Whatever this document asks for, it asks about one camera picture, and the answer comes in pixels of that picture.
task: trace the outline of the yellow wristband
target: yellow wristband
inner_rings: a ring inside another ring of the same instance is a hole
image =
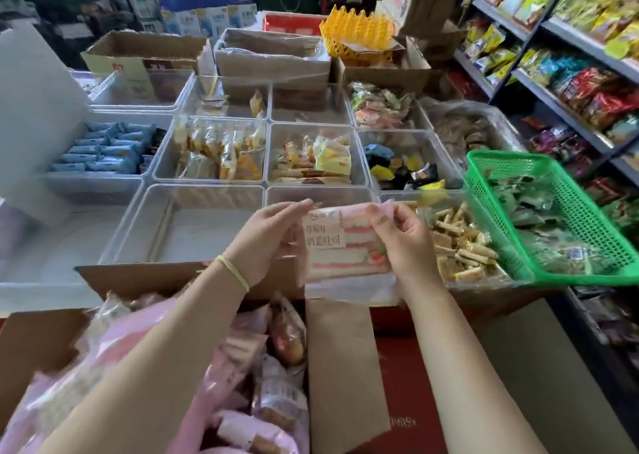
[[[223,255],[219,255],[215,258],[215,260],[221,262],[223,265],[226,266],[226,269],[228,269],[231,274],[237,278],[237,280],[242,284],[242,287],[246,289],[246,292],[251,289],[249,287],[249,283],[247,283],[247,281],[244,279],[244,276],[240,274],[240,272],[235,268],[234,265],[230,263],[230,261],[226,260],[226,257],[224,257]]]

